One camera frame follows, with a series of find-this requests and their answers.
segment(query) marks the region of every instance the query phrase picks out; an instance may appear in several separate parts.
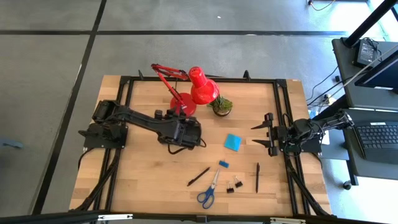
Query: blue eraser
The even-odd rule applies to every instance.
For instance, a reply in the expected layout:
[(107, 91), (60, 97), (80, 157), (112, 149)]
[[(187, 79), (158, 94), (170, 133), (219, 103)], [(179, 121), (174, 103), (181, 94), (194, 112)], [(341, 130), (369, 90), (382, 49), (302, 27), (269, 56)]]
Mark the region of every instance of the blue eraser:
[(241, 146), (242, 138), (237, 137), (233, 134), (228, 134), (224, 146), (228, 149), (232, 149), (236, 152), (239, 151), (239, 147)]
[(221, 165), (221, 166), (223, 166), (223, 167), (225, 167), (225, 168), (228, 168), (228, 167), (229, 167), (229, 164), (228, 164), (227, 162), (224, 162), (224, 161), (220, 161), (220, 162), (219, 162), (219, 165)]

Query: lamp base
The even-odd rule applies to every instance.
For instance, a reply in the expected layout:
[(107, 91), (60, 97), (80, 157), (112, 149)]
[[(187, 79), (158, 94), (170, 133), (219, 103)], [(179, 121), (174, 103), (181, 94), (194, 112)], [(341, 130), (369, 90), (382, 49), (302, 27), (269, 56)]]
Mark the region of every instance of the lamp base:
[[(187, 117), (192, 116), (197, 109), (197, 104), (192, 101), (191, 94), (180, 93), (180, 95), (182, 97), (182, 101), (185, 104), (185, 108), (183, 108), (182, 110), (187, 115)], [(170, 108), (176, 108), (177, 104), (178, 104), (178, 101), (173, 97), (172, 100), (170, 101)]]

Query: potted plant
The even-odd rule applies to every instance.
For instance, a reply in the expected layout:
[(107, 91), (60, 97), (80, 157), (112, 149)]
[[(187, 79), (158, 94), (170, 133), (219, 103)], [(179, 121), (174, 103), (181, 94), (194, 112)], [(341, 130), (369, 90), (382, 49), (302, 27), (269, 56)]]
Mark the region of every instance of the potted plant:
[(217, 116), (227, 116), (232, 110), (232, 102), (218, 95), (217, 98), (209, 103)]

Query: plant pot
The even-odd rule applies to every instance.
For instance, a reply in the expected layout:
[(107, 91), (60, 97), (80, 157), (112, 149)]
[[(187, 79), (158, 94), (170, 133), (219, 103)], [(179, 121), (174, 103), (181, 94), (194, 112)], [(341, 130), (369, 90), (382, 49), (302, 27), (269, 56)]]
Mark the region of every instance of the plant pot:
[(214, 114), (217, 115), (217, 116), (220, 116), (220, 117), (224, 117), (224, 116), (229, 115), (229, 113), (230, 113), (231, 110), (232, 110), (232, 108), (231, 108), (229, 111), (225, 111), (224, 113), (220, 113), (220, 111), (215, 110), (214, 107), (212, 107), (212, 108), (213, 108)]

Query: lamp shade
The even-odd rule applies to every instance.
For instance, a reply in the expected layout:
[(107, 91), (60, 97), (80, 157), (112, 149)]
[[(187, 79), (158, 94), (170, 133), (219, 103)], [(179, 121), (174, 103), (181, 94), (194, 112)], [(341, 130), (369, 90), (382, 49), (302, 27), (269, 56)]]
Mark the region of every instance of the lamp shade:
[(208, 79), (201, 67), (192, 67), (188, 73), (191, 82), (191, 97), (194, 103), (205, 105), (213, 102), (220, 94), (220, 88), (213, 80)]

